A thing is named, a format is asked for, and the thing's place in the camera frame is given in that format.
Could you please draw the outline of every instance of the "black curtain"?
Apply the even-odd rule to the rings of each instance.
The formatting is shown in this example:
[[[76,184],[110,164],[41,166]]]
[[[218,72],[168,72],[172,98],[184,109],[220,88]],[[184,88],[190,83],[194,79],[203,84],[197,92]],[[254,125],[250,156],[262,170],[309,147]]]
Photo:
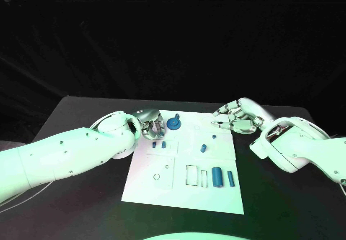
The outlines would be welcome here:
[[[249,97],[344,131],[346,5],[6,0],[0,15],[4,121],[45,123],[66,96]]]

